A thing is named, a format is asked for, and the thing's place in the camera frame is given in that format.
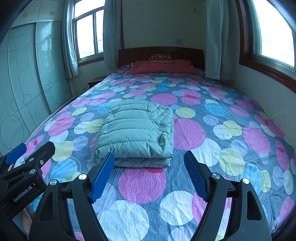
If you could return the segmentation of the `person's hand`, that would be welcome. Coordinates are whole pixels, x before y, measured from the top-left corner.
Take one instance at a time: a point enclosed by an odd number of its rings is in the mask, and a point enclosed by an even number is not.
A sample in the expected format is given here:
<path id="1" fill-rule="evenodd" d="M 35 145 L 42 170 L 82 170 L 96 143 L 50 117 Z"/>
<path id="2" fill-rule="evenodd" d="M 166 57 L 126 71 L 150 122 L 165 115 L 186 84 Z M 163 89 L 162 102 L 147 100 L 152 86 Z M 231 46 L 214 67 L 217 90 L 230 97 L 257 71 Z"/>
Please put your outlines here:
<path id="1" fill-rule="evenodd" d="M 31 225 L 32 225 L 32 219 L 25 208 L 21 211 L 21 214 L 22 214 L 23 232 L 27 236 L 27 238 L 29 238 L 29 233 L 30 233 L 30 229 L 31 229 Z"/>

